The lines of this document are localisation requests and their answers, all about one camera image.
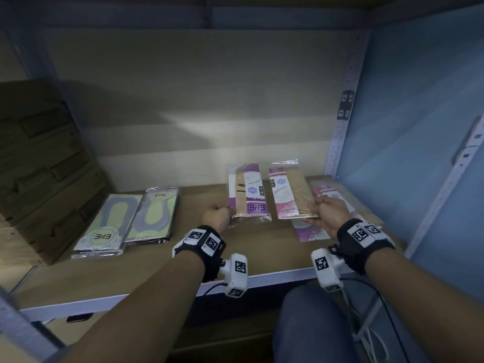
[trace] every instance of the black wristband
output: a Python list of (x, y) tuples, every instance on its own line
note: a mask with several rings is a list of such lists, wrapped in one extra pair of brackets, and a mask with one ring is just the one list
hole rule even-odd
[(392, 240), (373, 224), (360, 219), (351, 219), (337, 232), (339, 251), (346, 264), (360, 275), (365, 275), (366, 261), (370, 255), (382, 248), (393, 248)]
[[(201, 234), (202, 232), (197, 232), (197, 229), (205, 230), (206, 232)], [(227, 246), (226, 243), (220, 238), (218, 232), (209, 225), (200, 225), (196, 229), (192, 229), (184, 236), (184, 241), (186, 240), (189, 240), (190, 243), (184, 242), (180, 245), (175, 250), (175, 255), (184, 250), (197, 254), (205, 265), (205, 274), (202, 282), (206, 283), (215, 280), (220, 270), (221, 256)]]

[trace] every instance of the clear plastic packaging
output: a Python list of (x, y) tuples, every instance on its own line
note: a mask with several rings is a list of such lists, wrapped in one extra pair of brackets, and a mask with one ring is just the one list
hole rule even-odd
[(272, 221), (259, 164), (230, 164), (227, 172), (230, 206), (236, 209), (231, 226)]
[[(368, 221), (381, 228), (383, 221), (363, 205), (353, 194), (351, 194), (341, 183), (336, 182), (331, 176), (311, 181), (311, 189), (315, 196), (326, 195), (343, 200), (353, 218)], [(303, 222), (301, 219), (294, 219), (292, 225), (301, 242), (312, 240), (330, 239), (328, 233), (315, 225)]]
[(142, 195), (110, 194), (93, 222), (74, 247), (72, 258), (117, 256)]
[(126, 245), (168, 242), (178, 194), (178, 187), (147, 189), (131, 222), (124, 241)]
[(297, 160), (272, 163), (269, 167), (269, 181), (279, 219), (316, 218), (307, 207), (314, 201)]

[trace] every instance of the hand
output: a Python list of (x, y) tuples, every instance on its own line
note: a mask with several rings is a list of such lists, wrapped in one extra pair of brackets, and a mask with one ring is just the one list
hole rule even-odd
[(338, 240), (338, 229), (352, 219), (344, 201), (339, 198), (318, 196), (316, 203), (308, 202), (312, 213), (319, 214), (319, 219), (304, 219), (306, 223), (323, 228), (331, 238)]
[(209, 206), (203, 212), (202, 224), (209, 225), (219, 234), (228, 226), (231, 216), (235, 215), (235, 208), (228, 203), (217, 203)]

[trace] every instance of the gray pants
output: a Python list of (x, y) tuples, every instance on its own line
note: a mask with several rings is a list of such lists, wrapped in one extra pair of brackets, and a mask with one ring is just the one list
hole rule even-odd
[(345, 316), (322, 288), (287, 293), (274, 331), (275, 363), (358, 363)]

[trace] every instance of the person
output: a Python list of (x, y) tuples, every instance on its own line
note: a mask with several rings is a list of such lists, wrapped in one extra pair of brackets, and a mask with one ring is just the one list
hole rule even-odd
[[(341, 238), (342, 227), (355, 222), (345, 203), (326, 196), (318, 197), (316, 202), (308, 206), (319, 213), (319, 219), (307, 221), (324, 228), (331, 238)], [(202, 224), (220, 234), (232, 214), (233, 209), (227, 205), (214, 205), (204, 212)], [(429, 357), (436, 361), (483, 362), (483, 306), (417, 267), (391, 246), (374, 248), (363, 256), (366, 249), (354, 249), (348, 256), (348, 265), (363, 267), (362, 272)], [(165, 361), (205, 269), (206, 260), (197, 252), (181, 250), (107, 312), (60, 361)], [(287, 294), (275, 329), (273, 350), (276, 363), (359, 361), (348, 322), (327, 293), (316, 286), (298, 287)]]

